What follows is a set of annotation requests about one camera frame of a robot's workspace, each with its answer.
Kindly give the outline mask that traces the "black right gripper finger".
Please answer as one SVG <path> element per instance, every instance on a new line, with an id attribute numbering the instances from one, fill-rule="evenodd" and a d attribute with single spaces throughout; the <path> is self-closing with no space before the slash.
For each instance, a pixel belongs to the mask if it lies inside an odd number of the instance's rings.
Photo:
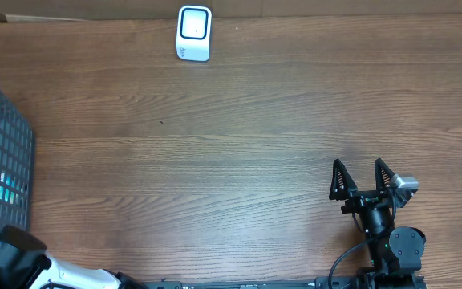
<path id="1" fill-rule="evenodd" d="M 381 158 L 375 160 L 375 184 L 378 191 L 389 189 L 394 176 L 395 173 Z"/>
<path id="2" fill-rule="evenodd" d="M 347 172 L 345 165 L 339 159 L 335 159 L 333 162 L 329 199 L 345 201 L 353 197 L 357 192 L 358 188 L 351 175 Z"/>

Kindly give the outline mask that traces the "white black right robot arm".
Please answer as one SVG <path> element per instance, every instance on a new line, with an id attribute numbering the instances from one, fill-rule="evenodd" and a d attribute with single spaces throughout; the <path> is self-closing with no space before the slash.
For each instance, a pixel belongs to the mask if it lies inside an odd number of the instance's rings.
<path id="1" fill-rule="evenodd" d="M 352 216 L 365 240 L 342 253 L 327 276 L 327 287 L 344 288 L 425 288 L 423 277 L 416 272 L 422 267 L 426 236 L 423 231 L 395 224 L 397 211 L 403 208 L 419 189 L 413 176 L 394 173 L 382 160 L 375 160 L 375 189 L 360 190 L 346 166 L 336 159 L 332 167 L 329 199 L 343 201 L 341 211 Z M 334 278 L 340 262 L 366 247 L 371 265 L 356 271 L 345 281 Z"/>

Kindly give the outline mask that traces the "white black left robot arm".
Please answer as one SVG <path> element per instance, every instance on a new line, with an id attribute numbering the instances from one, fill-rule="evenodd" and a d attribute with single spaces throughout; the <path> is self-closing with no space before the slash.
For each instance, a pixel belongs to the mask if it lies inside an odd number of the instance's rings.
<path id="1" fill-rule="evenodd" d="M 42 241 L 17 227 L 5 226 L 0 232 L 0 289 L 145 287 L 123 273 L 59 261 Z"/>

